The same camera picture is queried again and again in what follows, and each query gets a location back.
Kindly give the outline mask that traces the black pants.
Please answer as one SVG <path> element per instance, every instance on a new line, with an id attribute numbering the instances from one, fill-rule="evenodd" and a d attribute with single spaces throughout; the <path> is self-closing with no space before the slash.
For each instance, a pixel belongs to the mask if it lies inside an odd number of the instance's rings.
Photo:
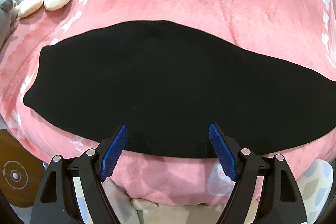
<path id="1" fill-rule="evenodd" d="M 168 21 L 98 28 L 43 47 L 24 104 L 52 125 L 126 149 L 212 158 L 210 124 L 262 155 L 335 128 L 335 82 Z"/>

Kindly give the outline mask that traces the white grey patterned slipper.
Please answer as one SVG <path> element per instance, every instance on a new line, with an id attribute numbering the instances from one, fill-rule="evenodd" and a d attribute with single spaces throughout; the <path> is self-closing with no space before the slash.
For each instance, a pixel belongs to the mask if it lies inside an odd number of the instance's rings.
<path id="1" fill-rule="evenodd" d="M 315 223 L 321 213 L 333 185 L 333 175 L 332 166 L 327 161 L 317 159 L 298 179 L 307 223 Z"/>

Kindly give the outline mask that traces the wooden bedside table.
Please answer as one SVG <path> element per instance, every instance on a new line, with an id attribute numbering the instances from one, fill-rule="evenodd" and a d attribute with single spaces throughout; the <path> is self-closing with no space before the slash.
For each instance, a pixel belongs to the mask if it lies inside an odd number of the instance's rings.
<path id="1" fill-rule="evenodd" d="M 30 207 L 45 172 L 42 161 L 30 154 L 8 131 L 1 130 L 0 138 L 1 190 L 10 204 Z"/>

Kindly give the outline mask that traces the grey plush toy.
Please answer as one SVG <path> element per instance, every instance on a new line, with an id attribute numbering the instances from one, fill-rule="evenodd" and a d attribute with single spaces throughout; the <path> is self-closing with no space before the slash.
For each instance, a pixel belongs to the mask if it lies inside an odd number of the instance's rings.
<path id="1" fill-rule="evenodd" d="M 8 37 L 18 26 L 17 3 L 15 0 L 1 0 L 0 18 L 0 46 L 2 47 Z"/>

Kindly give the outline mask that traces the pink bow-print blanket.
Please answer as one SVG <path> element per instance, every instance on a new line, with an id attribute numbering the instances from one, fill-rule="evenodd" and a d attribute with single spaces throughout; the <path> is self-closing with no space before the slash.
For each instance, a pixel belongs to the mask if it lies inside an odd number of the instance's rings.
<path id="1" fill-rule="evenodd" d="M 335 82 L 335 0 L 72 0 L 57 11 L 22 19 L 1 50 L 1 117 L 34 156 L 81 155 L 99 142 L 60 129 L 23 97 L 33 85 L 43 47 L 98 28 L 132 21 L 168 21 L 239 48 L 311 69 Z M 335 128 L 283 154 L 295 177 L 317 159 L 335 158 Z M 267 153 L 272 156 L 277 152 Z M 112 181 L 131 198 L 168 205 L 225 203 L 233 183 L 212 158 L 122 152 Z"/>

